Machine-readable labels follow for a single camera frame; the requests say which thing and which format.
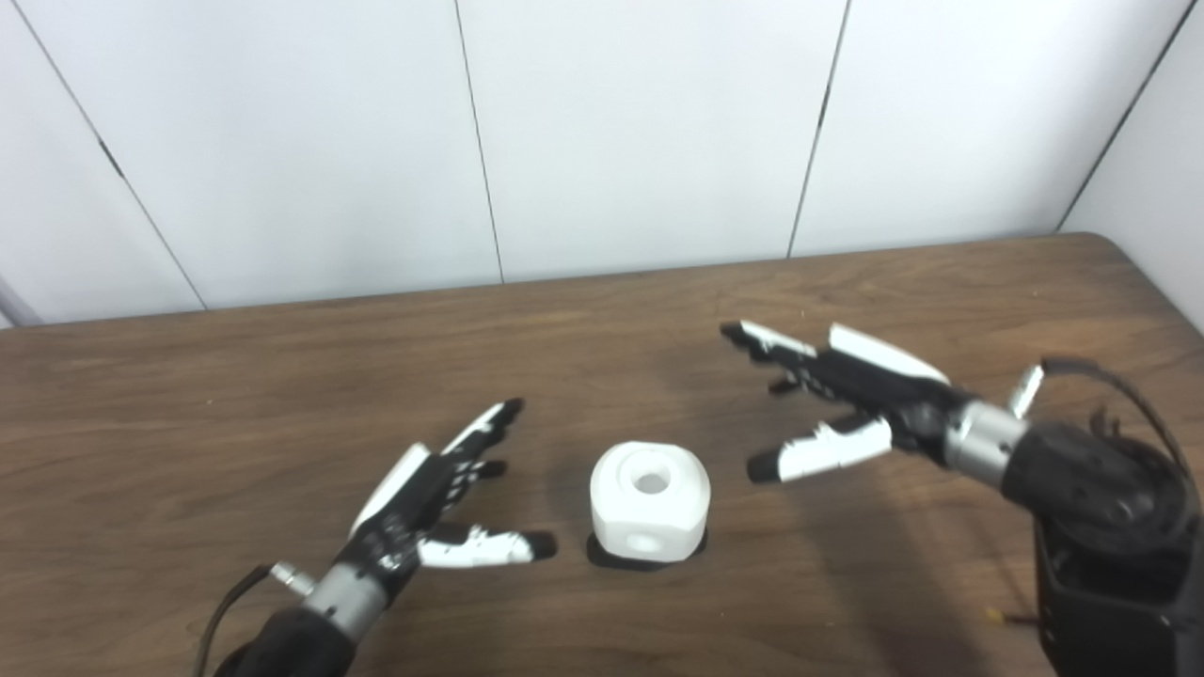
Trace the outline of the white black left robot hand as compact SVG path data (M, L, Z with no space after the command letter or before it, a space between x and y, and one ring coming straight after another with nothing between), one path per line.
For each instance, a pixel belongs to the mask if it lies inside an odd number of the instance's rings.
M551 559L555 536L545 531L495 531L448 522L482 479L498 479L502 460L485 452L506 437L524 407L514 398L491 404L441 451L414 443L374 487L335 557L395 594L420 567L498 567Z

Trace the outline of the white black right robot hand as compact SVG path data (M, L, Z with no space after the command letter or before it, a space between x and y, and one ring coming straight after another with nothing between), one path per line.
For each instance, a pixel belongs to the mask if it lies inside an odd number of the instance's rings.
M887 453L929 459L949 469L946 434L973 396L929 364L851 326L830 326L830 343L799 338L750 320L722 323L720 334L755 364L783 369L768 392L809 393L851 412L821 420L807 436L759 451L746 463L755 484L804 479Z

